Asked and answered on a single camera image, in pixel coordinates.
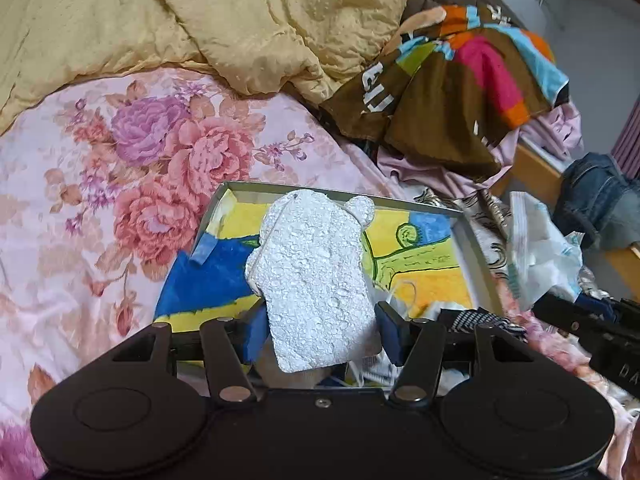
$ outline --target patterned fabric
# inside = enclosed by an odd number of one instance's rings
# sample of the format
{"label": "patterned fabric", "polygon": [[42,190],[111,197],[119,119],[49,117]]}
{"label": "patterned fabric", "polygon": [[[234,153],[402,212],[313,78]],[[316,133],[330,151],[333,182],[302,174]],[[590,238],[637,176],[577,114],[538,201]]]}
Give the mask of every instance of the patterned fabric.
{"label": "patterned fabric", "polygon": [[462,311],[451,324],[451,331],[471,334],[479,324],[495,326],[505,332],[509,332],[520,340],[527,340],[527,331],[523,327],[512,323],[506,317],[498,317],[491,312],[487,312],[483,308]]}
{"label": "patterned fabric", "polygon": [[21,114],[0,138],[0,478],[42,473],[32,406],[152,322],[220,182],[402,198],[347,151],[285,94],[239,98],[182,69],[69,86]]}
{"label": "patterned fabric", "polygon": [[567,101],[568,78],[542,38],[505,24],[495,9],[426,13],[421,28],[401,27],[374,64],[321,104],[324,119],[414,165],[483,182],[501,168],[489,149]]}

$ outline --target white plastic bag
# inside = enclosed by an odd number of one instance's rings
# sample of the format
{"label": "white plastic bag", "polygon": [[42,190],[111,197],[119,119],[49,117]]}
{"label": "white plastic bag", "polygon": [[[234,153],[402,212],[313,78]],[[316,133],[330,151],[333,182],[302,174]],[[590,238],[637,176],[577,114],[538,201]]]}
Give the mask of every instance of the white plastic bag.
{"label": "white plastic bag", "polygon": [[553,224],[549,211],[530,194],[515,191],[511,199],[508,242],[510,274],[515,273],[523,309],[530,309],[546,292],[574,302],[580,294],[578,272],[582,267],[582,234],[566,237]]}

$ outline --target colorful drawing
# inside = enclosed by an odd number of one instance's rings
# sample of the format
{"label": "colorful drawing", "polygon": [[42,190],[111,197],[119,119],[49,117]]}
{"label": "colorful drawing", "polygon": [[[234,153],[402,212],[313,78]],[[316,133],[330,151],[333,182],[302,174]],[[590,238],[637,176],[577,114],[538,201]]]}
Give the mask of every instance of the colorful drawing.
{"label": "colorful drawing", "polygon": [[[169,320],[176,332],[196,330],[214,317],[237,317],[258,300],[244,280],[244,264],[269,205],[223,199],[206,229],[218,239],[215,248],[201,265],[179,254],[156,306],[156,318]],[[379,209],[363,248],[364,271],[411,306],[412,315],[434,300],[471,306],[447,216]]]}

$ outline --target yellow quilt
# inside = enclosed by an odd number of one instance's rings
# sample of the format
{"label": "yellow quilt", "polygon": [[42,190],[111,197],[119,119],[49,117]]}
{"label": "yellow quilt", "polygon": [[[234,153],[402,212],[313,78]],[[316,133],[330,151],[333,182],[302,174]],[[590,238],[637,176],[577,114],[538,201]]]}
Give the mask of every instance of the yellow quilt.
{"label": "yellow quilt", "polygon": [[373,60],[406,0],[0,0],[0,134],[61,86],[164,63],[318,103]]}

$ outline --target black device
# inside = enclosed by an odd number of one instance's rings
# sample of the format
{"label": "black device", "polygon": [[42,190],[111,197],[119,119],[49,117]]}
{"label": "black device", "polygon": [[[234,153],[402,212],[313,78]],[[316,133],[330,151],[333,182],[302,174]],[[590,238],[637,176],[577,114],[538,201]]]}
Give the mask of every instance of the black device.
{"label": "black device", "polygon": [[[604,478],[607,401],[503,330],[447,333],[381,302],[383,345],[404,365],[388,398],[378,388],[260,393],[241,361],[264,342],[265,319],[258,305],[198,332],[155,323],[49,390],[31,416],[45,478]],[[175,377],[177,360],[204,361],[210,397]],[[471,378],[436,397],[452,366]]]}
{"label": "black device", "polygon": [[535,316],[578,336],[591,354],[589,366],[630,394],[640,397],[640,304],[606,300],[615,321],[603,320],[580,304],[545,294],[533,307]]}

